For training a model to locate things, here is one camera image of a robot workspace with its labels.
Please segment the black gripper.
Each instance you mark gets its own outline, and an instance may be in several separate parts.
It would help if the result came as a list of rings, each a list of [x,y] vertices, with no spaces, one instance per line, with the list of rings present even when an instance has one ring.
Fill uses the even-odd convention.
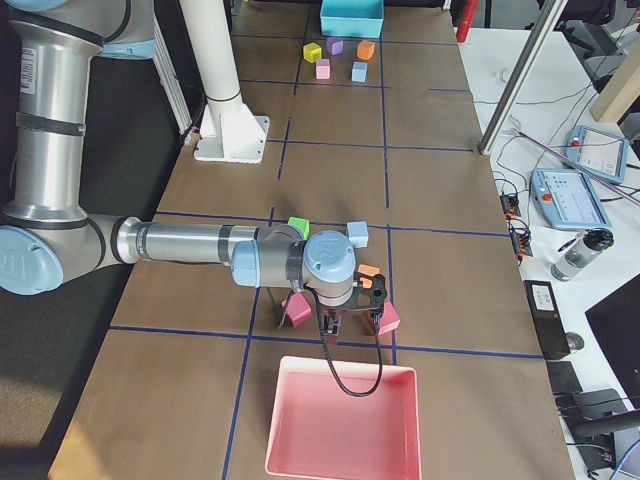
[[[323,336],[338,336],[341,325],[341,311],[326,308],[321,310],[320,332]]]

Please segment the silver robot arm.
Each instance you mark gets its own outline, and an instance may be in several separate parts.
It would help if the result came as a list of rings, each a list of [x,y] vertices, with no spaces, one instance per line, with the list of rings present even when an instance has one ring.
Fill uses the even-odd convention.
[[[342,233],[295,225],[167,225],[90,215],[79,187],[90,63],[149,59],[150,1],[13,1],[22,42],[13,200],[4,207],[1,285],[36,295],[100,268],[139,261],[228,266],[235,283],[308,290],[323,332],[357,306],[354,246]]]

